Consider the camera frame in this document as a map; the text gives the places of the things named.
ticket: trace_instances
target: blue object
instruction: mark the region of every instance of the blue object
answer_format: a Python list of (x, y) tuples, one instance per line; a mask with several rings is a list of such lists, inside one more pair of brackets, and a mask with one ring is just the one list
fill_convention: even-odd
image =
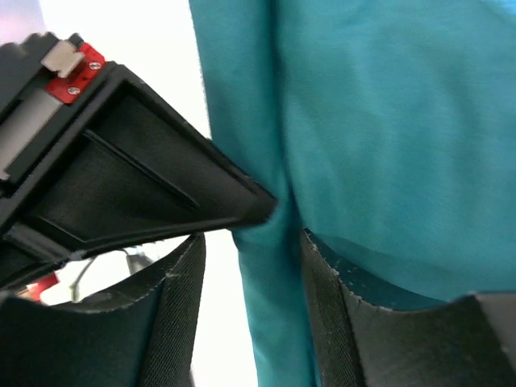
[(214, 142), (281, 200), (234, 234), (260, 386), (318, 384), (301, 227), (435, 303), (516, 289), (514, 2), (190, 3)]

